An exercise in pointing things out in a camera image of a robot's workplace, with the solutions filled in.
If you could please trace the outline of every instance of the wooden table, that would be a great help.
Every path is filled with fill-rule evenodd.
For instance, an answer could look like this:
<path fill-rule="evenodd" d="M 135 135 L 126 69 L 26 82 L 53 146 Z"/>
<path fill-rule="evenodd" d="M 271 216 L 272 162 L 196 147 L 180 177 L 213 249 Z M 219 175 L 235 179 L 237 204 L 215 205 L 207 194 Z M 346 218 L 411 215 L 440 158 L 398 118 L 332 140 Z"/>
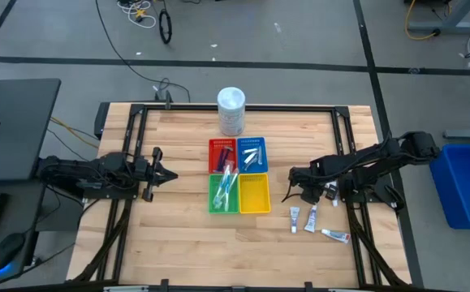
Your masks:
<path fill-rule="evenodd" d="M 121 150 L 130 106 L 110 104 L 98 156 Z M 377 143 L 371 109 L 349 106 L 349 110 L 356 148 Z M 245 120 L 243 136 L 265 137 L 272 212 L 209 215 L 208 140 L 222 137 L 217 113 L 149 111 L 142 154 L 150 157 L 153 147 L 160 147 L 163 165 L 179 178 L 154 188 L 152 203 L 133 204 L 120 284 L 158 285 L 168 278 L 170 285 L 182 286 L 303 287 L 306 281 L 314 287 L 358 286 L 351 244 L 319 231 L 303 231 L 311 206 L 299 197 L 280 203 L 292 166 L 306 166 L 314 158 L 336 153 L 330 115 L 246 112 Z M 347 152 L 347 143 L 343 144 Z M 82 219 L 67 278 L 79 274 L 101 246 L 109 206 L 109 200 L 102 200 Z M 291 234 L 291 206 L 301 207 L 297 234 Z M 395 213 L 385 204 L 369 204 L 369 213 L 377 249 L 409 282 Z M 316 224 L 317 230 L 321 228 L 349 231 L 345 206 L 333 207 L 322 199 Z M 361 249 L 371 282 L 369 257 L 362 244 Z M 113 262 L 109 258 L 107 277 Z"/>

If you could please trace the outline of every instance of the concrete floor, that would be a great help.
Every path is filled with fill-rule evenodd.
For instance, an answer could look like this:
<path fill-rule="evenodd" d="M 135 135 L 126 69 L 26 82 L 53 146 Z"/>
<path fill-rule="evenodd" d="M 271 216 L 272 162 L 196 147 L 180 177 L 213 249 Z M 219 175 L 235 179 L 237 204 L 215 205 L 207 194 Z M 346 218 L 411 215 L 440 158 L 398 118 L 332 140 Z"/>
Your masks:
<path fill-rule="evenodd" d="M 0 14 L 7 2 L 0 0 Z M 161 9 L 160 2 L 155 5 Z M 459 56 L 465 51 L 468 36 L 411 41 L 403 33 L 407 7 L 401 0 L 363 0 L 361 5 L 378 67 L 470 70 L 468 61 Z M 156 28 L 130 24 L 115 1 L 100 0 L 100 6 L 112 41 L 124 58 L 367 64 L 352 0 L 202 0 L 200 5 L 168 0 L 174 22 L 173 40 L 168 46 L 161 43 Z M 443 7 L 435 7 L 443 17 Z M 412 13 L 413 19 L 436 19 L 424 5 L 416 6 Z M 0 56 L 117 59 L 92 0 L 18 0 L 0 29 Z M 192 102 L 215 102 L 219 89 L 237 86 L 245 91 L 248 103 L 370 105 L 376 127 L 380 128 L 366 72 L 153 66 L 136 69 L 151 78 L 169 77 L 186 86 Z M 0 79 L 45 77 L 62 80 L 53 116 L 89 132 L 100 102 L 153 98 L 153 84 L 125 66 L 0 62 Z M 442 146 L 449 143 L 442 138 L 445 129 L 470 128 L 470 76 L 379 74 L 379 82 L 394 135 L 428 131 Z M 172 88 L 171 93 L 175 101 L 186 101 L 183 91 Z M 83 157 L 96 156 L 95 149 L 62 128 L 51 125 L 50 129 Z M 41 155 L 76 158 L 51 134 L 45 137 Z M 429 167 L 409 170 L 407 167 L 401 174 L 425 287 L 470 291 L 470 230 L 453 230 L 447 225 Z M 45 205 L 52 201 L 47 197 Z M 63 206 L 66 217 L 77 217 L 81 211 L 70 201 L 63 201 Z M 74 241 L 73 222 L 63 224 L 54 217 L 42 223 L 42 228 L 55 226 L 64 231 L 41 233 L 39 256 L 48 256 Z M 0 287 L 62 282 L 70 256 L 67 251 L 43 268 Z"/>

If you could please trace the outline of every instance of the small tube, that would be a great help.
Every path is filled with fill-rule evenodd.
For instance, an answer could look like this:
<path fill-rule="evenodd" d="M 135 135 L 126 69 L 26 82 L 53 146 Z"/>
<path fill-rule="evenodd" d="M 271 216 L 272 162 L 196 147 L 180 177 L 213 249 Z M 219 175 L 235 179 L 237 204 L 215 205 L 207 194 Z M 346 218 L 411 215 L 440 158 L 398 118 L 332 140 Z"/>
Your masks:
<path fill-rule="evenodd" d="M 256 148 L 252 148 L 252 149 L 245 149 L 242 151 L 242 154 L 248 154 L 248 153 L 253 153 L 253 152 L 256 152 L 258 149 Z"/>
<path fill-rule="evenodd" d="M 255 156 L 257 155 L 256 152 L 251 153 L 247 158 L 245 158 L 244 163 L 248 164 Z"/>
<path fill-rule="evenodd" d="M 258 165 L 261 165 L 261 146 L 258 147 Z"/>
<path fill-rule="evenodd" d="M 307 230 L 308 232 L 314 233 L 314 231 L 316 230 L 316 210 L 317 205 L 313 205 L 313 207 L 310 209 L 310 214 L 308 215 L 308 222 L 304 228 L 304 230 Z"/>
<path fill-rule="evenodd" d="M 298 225 L 298 216 L 300 215 L 300 207 L 291 207 L 291 233 L 296 233 Z"/>
<path fill-rule="evenodd" d="M 348 243 L 348 241 L 350 240 L 350 234 L 345 233 L 345 232 L 338 232 L 338 231 L 331 231 L 331 230 L 321 230 L 321 232 L 324 235 L 332 239 L 335 239 L 337 241 L 340 241 L 342 243 Z"/>

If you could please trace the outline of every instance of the white tube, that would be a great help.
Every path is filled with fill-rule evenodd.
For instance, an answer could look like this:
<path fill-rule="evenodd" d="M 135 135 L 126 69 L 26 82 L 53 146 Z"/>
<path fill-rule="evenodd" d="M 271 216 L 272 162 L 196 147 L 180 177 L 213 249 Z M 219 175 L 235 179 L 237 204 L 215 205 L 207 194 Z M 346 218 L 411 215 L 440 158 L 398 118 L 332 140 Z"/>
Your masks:
<path fill-rule="evenodd" d="M 291 233 L 296 233 L 298 225 L 298 216 L 300 215 L 300 207 L 291 207 Z"/>
<path fill-rule="evenodd" d="M 314 233 L 314 231 L 316 230 L 316 210 L 317 205 L 313 205 L 313 208 L 310 209 L 310 214 L 308 215 L 308 222 L 304 228 L 304 230 L 307 230 L 308 232 Z"/>
<path fill-rule="evenodd" d="M 350 240 L 350 234 L 345 233 L 345 232 L 338 232 L 338 231 L 330 231 L 330 230 L 321 230 L 321 232 L 335 240 L 338 240 L 342 243 L 348 243 L 348 240 Z"/>

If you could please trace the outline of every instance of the blue storage bin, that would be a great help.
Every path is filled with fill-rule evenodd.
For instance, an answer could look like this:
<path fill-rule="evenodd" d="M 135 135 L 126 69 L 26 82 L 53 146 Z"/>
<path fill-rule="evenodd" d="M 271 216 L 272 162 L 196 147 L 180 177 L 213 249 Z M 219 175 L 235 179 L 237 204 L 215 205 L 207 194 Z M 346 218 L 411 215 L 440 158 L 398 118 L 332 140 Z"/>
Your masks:
<path fill-rule="evenodd" d="M 244 160 L 249 154 L 242 154 L 244 150 L 258 148 L 261 146 L 261 165 L 258 162 L 251 164 L 244 170 Z M 267 150 L 265 150 L 265 139 L 263 137 L 239 138 L 236 140 L 236 151 L 238 157 L 238 169 L 241 174 L 259 174 L 269 170 L 267 165 Z"/>
<path fill-rule="evenodd" d="M 445 145 L 430 168 L 447 223 L 470 229 L 470 145 Z"/>

